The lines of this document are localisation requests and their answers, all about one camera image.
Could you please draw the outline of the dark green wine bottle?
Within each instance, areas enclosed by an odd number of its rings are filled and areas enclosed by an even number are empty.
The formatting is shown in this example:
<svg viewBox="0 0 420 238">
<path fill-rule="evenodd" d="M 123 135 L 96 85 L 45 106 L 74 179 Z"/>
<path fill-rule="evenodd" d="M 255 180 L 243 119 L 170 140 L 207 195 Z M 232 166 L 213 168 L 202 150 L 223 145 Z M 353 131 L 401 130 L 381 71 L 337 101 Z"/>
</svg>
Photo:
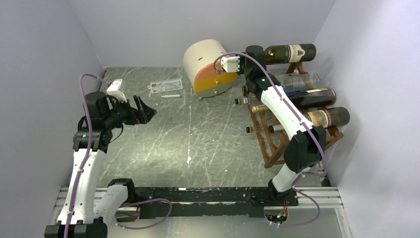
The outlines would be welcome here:
<svg viewBox="0 0 420 238">
<path fill-rule="evenodd" d="M 266 64 L 312 61 L 316 57 L 314 44 L 275 45 L 265 49 Z"/>
</svg>

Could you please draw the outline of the clear square glass bottle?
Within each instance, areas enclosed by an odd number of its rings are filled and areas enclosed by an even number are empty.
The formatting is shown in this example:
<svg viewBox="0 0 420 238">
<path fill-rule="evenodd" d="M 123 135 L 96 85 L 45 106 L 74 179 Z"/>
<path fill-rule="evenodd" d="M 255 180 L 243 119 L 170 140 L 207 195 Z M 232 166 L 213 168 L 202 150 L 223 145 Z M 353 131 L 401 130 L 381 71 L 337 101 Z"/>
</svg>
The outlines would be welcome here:
<svg viewBox="0 0 420 238">
<path fill-rule="evenodd" d="M 293 94 L 320 86 L 320 79 L 316 73 L 276 75 L 286 94 Z"/>
</svg>

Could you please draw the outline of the gold-foil dark wine bottle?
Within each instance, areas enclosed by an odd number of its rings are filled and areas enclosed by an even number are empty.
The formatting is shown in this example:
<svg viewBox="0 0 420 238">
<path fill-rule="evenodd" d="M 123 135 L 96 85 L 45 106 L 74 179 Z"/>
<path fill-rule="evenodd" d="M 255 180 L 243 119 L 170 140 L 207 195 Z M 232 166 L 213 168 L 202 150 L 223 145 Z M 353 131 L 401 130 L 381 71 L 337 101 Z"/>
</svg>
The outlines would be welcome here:
<svg viewBox="0 0 420 238">
<path fill-rule="evenodd" d="M 286 96 L 299 110 L 331 106 L 336 102 L 337 98 L 332 88 L 295 91 L 293 93 L 286 93 Z M 269 111 L 268 106 L 260 102 L 256 96 L 250 95 L 247 99 L 252 112 Z"/>
</svg>

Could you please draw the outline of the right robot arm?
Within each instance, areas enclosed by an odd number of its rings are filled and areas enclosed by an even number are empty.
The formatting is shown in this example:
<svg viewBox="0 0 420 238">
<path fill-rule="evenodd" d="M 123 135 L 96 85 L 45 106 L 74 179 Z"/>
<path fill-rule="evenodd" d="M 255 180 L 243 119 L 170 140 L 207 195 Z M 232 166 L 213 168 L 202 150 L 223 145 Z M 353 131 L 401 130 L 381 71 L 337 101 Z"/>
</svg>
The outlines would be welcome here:
<svg viewBox="0 0 420 238">
<path fill-rule="evenodd" d="M 245 52 L 226 52 L 224 47 L 191 45 L 184 53 L 183 66 L 190 80 L 203 70 L 208 76 L 243 74 L 247 89 L 267 106 L 283 126 L 288 139 L 283 158 L 285 164 L 269 181 L 267 199 L 280 205 L 294 184 L 310 168 L 324 158 L 326 131 L 315 126 L 297 109 L 285 94 L 280 83 L 266 70 L 265 52 L 261 46 L 252 45 Z"/>
</svg>

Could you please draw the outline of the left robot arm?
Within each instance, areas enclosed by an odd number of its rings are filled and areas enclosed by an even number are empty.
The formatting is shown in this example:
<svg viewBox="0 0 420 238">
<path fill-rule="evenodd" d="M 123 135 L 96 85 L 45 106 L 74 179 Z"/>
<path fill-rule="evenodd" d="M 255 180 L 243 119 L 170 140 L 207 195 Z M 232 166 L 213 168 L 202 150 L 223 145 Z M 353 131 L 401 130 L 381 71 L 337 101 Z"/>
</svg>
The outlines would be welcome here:
<svg viewBox="0 0 420 238">
<path fill-rule="evenodd" d="M 136 202 L 132 179 L 118 178 L 94 203 L 99 168 L 112 141 L 112 130 L 147 124 L 157 114 L 138 95 L 133 99 L 136 107 L 104 92 L 85 96 L 84 109 L 88 114 L 79 120 L 73 137 L 74 162 L 67 197 L 56 223 L 46 226 L 46 238 L 105 238 L 118 208 Z"/>
</svg>

